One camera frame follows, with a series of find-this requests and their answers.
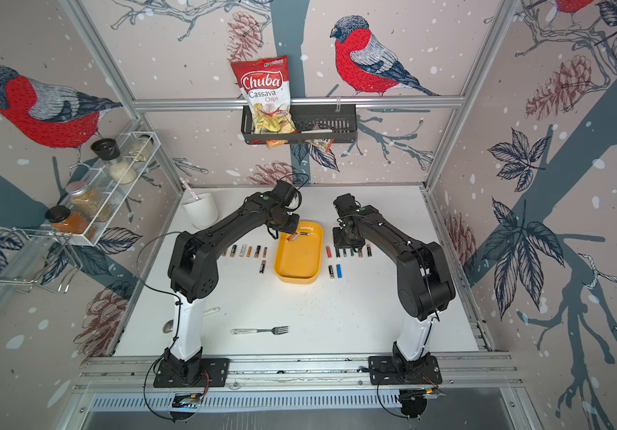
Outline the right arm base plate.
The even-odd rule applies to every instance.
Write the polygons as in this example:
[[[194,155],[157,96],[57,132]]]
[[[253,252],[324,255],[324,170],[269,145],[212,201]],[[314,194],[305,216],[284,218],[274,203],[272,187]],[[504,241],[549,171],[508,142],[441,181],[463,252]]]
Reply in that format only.
[[[394,356],[371,356],[367,372],[372,385],[440,385],[443,382],[437,357],[426,354],[416,361]]]

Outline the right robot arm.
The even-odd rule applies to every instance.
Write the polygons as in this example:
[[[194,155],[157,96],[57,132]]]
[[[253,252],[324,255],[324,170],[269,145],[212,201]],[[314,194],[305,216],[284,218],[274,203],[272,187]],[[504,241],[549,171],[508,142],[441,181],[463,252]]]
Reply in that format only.
[[[396,293],[405,319],[392,347],[392,365],[407,376],[429,363],[429,339],[440,313],[456,297],[444,249],[437,242],[424,243],[388,222],[372,205],[361,206],[350,193],[333,201],[338,226],[333,245],[342,252],[360,253],[374,245],[396,266]]]

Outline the yellow plastic storage box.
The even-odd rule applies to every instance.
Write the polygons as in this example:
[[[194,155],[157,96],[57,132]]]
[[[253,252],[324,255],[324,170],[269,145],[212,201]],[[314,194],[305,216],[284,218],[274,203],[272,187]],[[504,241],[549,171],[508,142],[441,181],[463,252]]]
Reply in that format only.
[[[324,230],[313,221],[299,222],[297,232],[303,233],[294,241],[281,233],[274,259],[274,273],[283,282],[308,285],[320,272],[324,252]]]

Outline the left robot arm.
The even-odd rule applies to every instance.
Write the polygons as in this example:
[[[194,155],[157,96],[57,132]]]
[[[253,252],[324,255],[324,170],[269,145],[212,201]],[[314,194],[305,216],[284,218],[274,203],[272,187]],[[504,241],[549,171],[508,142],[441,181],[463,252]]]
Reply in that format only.
[[[280,180],[270,191],[249,195],[240,208],[213,226],[177,235],[168,277],[178,311],[173,343],[165,354],[165,362],[180,377],[191,379],[200,373],[203,313],[206,298],[219,282],[218,258],[261,226],[278,234],[296,233],[299,215],[291,206],[293,201],[302,201],[299,189]]]

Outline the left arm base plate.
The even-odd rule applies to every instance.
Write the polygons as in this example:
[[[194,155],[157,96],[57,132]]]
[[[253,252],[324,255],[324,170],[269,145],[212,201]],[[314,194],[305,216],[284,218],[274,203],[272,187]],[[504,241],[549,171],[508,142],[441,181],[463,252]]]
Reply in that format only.
[[[168,356],[156,368],[154,388],[224,387],[229,373],[227,358],[197,358],[188,361]]]

